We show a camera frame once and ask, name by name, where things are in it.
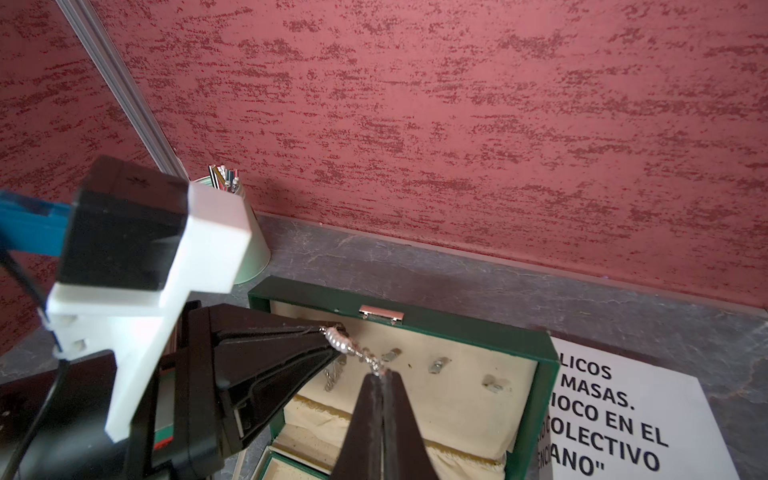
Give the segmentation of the left aluminium corner post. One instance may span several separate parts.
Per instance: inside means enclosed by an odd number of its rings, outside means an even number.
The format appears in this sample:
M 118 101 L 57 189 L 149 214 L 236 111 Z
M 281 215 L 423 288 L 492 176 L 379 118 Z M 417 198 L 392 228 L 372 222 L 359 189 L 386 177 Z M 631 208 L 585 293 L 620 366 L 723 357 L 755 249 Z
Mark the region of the left aluminium corner post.
M 163 173 L 189 181 L 166 135 L 90 1 L 56 0 L 147 152 Z

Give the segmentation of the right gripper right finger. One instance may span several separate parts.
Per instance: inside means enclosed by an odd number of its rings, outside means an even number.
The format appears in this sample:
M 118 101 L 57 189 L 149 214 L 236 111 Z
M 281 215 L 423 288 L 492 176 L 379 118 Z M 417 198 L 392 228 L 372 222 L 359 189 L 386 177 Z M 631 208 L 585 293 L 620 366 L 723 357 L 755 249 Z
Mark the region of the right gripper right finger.
M 389 370 L 383 393 L 382 478 L 427 480 L 438 476 L 428 456 L 402 377 Z

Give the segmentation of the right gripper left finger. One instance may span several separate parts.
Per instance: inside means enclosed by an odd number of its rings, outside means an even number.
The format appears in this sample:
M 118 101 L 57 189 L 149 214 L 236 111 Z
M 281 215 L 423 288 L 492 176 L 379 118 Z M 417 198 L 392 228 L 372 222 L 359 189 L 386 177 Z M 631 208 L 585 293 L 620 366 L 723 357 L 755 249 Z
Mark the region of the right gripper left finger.
M 383 466 L 383 391 L 373 374 L 362 383 L 332 479 L 379 480 Z

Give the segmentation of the coloured pencils bundle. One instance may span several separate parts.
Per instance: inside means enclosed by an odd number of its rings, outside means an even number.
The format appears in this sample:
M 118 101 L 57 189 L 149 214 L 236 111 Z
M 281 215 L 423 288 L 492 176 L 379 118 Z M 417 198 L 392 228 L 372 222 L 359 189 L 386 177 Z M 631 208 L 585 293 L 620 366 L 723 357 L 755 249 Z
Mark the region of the coloured pencils bundle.
M 209 165 L 208 180 L 213 188 L 229 193 L 237 193 L 241 187 L 239 170 L 225 165 Z

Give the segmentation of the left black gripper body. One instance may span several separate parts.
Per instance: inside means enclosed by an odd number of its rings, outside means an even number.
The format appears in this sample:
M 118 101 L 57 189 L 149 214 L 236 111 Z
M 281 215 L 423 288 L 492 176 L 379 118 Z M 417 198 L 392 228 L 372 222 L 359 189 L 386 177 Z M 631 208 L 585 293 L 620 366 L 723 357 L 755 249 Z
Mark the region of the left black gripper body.
M 130 423 L 129 437 L 116 444 L 117 453 L 107 461 L 109 479 L 207 479 L 223 468 L 226 447 L 214 347 L 218 332 L 239 314 L 240 308 L 233 305 L 187 303 L 179 319 L 177 350 L 158 365 L 175 373 L 172 438 L 154 447 L 160 400 L 160 370 L 155 370 Z

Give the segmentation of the mint green pencil cup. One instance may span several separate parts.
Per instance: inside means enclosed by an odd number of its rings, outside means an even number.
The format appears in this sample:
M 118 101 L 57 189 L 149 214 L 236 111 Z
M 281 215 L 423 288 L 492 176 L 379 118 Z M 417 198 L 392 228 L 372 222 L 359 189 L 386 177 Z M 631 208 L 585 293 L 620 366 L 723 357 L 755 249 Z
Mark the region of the mint green pencil cup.
M 242 195 L 192 182 L 187 201 L 178 253 L 181 278 L 191 290 L 228 293 L 266 268 L 271 253 Z

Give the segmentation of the white printed paper sheet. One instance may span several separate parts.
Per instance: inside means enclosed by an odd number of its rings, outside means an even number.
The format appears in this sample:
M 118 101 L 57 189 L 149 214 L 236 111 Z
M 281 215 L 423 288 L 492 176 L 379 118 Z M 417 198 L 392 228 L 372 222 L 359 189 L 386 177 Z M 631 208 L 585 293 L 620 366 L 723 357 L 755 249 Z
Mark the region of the white printed paper sheet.
M 541 479 L 735 479 L 697 378 L 570 341 L 535 457 Z

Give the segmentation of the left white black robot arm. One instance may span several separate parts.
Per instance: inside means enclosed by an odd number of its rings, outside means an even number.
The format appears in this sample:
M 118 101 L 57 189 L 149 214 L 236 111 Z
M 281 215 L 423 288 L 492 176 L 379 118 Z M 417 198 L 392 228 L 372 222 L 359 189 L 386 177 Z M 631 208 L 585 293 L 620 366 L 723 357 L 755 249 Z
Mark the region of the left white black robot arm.
M 1 387 L 1 461 L 20 479 L 209 479 L 337 356 L 324 323 L 187 303 L 174 353 L 153 368 L 127 438 L 105 431 L 112 355 Z

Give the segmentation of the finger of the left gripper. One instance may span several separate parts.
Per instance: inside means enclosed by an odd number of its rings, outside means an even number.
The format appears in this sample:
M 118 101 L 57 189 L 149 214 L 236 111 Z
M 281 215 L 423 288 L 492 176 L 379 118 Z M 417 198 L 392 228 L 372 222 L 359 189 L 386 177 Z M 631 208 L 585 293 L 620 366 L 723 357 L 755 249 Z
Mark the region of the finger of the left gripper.
M 219 304 L 208 309 L 217 372 L 318 372 L 339 353 L 326 338 L 337 321 L 296 319 Z
M 221 354 L 222 437 L 229 455 L 249 446 L 298 391 L 339 354 Z

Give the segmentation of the green jewelry box beige lining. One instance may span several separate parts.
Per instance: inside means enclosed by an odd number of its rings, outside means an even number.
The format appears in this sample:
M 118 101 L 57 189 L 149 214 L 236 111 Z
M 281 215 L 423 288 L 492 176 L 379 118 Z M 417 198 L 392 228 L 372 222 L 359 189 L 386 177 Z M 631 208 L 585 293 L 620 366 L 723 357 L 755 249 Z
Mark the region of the green jewelry box beige lining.
M 340 322 L 400 374 L 439 477 L 525 477 L 559 370 L 547 333 L 276 276 L 248 301 L 284 317 Z

